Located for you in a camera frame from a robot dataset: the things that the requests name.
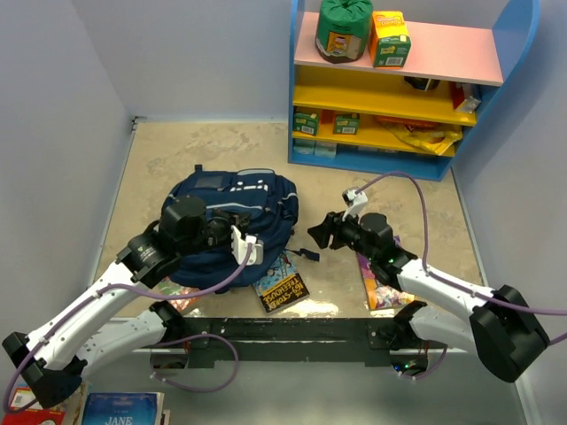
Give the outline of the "black 169-storey treehouse book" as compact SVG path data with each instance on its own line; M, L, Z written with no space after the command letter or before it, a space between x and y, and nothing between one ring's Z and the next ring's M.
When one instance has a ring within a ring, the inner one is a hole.
M298 269L283 251L267 273L252 285L265 314L278 313L310 296Z

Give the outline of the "navy blue school backpack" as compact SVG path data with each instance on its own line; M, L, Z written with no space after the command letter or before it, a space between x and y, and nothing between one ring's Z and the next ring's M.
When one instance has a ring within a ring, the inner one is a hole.
M206 217L219 210L248 219L246 233L263 242L263 262L246 267L230 284L220 289L247 287L268 274L268 270L286 249L299 219L299 196L294 182L268 168L249 168L237 172L194 172L178 182L167 195L167 208L183 197L197 197L206 203ZM224 280L237 268L229 247L200 252L185 257L169 279L183 287L205 290Z

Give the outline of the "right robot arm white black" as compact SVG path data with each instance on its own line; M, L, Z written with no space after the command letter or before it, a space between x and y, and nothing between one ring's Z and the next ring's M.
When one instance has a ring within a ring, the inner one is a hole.
M383 214L358 219L330 212L307 233L321 249L351 249L384 286L417 297L378 333L392 350L440 343L476 355L490 373L512 383L550 346L518 290L492 290L428 268L395 241Z

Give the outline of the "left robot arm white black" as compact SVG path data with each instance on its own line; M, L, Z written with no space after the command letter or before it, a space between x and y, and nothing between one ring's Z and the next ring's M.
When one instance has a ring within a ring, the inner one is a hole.
M51 408L70 398L84 376L115 358L145 346L178 345L184 318L172 306L172 297L153 288L179 268L183 257L219 247L229 249L237 267L210 290L232 283L245 267L263 259L262 242L247 228L248 219L241 214L217 211L208 219L200 198L174 201L55 318L3 340L16 368L4 394L4 411L14 412L10 397L18 379L32 391L34 404Z

